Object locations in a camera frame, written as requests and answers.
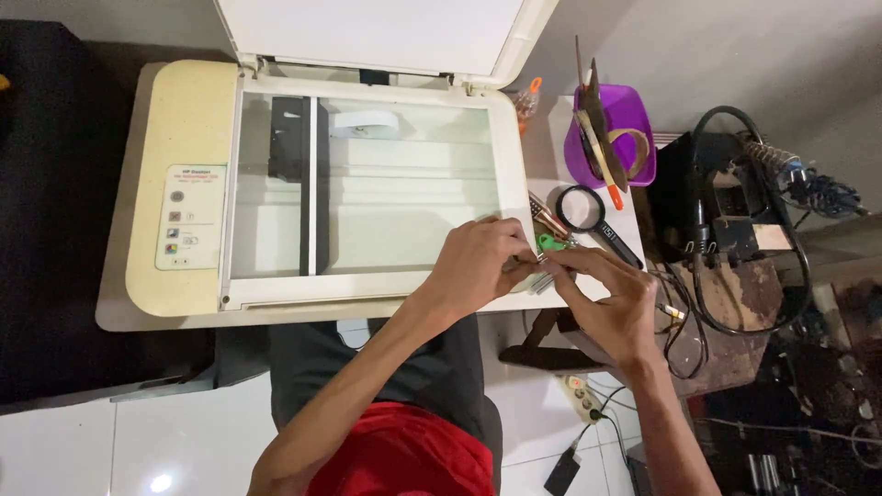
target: power strip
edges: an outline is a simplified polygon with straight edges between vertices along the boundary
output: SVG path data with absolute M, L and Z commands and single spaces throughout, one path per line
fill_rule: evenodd
M 591 389 L 588 389 L 585 380 L 575 375 L 556 375 L 555 379 L 582 421 L 587 425 L 597 424 L 597 421 L 590 417 L 590 412 L 599 410 L 601 403 Z

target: scanner lid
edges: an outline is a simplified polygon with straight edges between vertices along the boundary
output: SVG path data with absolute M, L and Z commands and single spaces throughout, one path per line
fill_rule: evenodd
M 557 0 L 215 0 L 240 61 L 452 73 L 501 88 L 532 51 Z

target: purple bowl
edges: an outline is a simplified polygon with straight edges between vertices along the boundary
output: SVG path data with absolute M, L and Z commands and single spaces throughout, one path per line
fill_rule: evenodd
M 573 109 L 576 109 L 576 101 L 578 101 L 579 89 L 576 88 L 576 94 L 573 98 Z M 655 144 L 653 141 L 653 131 L 649 127 L 649 117 L 647 111 L 643 107 L 643 101 L 637 90 L 630 86 L 621 85 L 601 85 L 601 103 L 603 104 L 603 114 L 606 116 L 607 129 L 636 129 L 643 131 L 649 140 L 649 157 L 647 162 L 643 164 L 643 169 L 628 182 L 631 186 L 649 186 L 655 180 Z M 634 158 L 637 156 L 637 147 L 634 138 L 625 134 L 612 144 L 612 149 L 618 156 L 618 160 L 622 163 L 625 170 L 631 168 Z M 566 133 L 564 140 L 564 161 L 566 168 L 570 170 L 570 175 L 577 183 L 588 186 L 592 189 L 602 188 L 606 185 L 603 179 L 594 177 L 588 166 L 588 160 L 585 158 L 585 152 L 582 151 L 581 137 L 576 122 L 570 123 L 570 130 Z

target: printer control panel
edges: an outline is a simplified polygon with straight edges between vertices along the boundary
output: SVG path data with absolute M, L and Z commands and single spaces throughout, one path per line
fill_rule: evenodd
M 218 268 L 226 165 L 172 165 L 162 193 L 156 268 Z

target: person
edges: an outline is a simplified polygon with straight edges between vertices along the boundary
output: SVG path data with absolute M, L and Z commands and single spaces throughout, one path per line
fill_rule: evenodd
M 546 253 L 537 266 L 516 219 L 467 222 L 361 351 L 341 342 L 334 322 L 273 332 L 279 434 L 254 466 L 249 496 L 498 492 L 474 313 L 539 267 L 627 378 L 655 493 L 719 495 L 655 345 L 655 279 L 595 248 Z M 572 271 L 611 296 L 591 301 Z

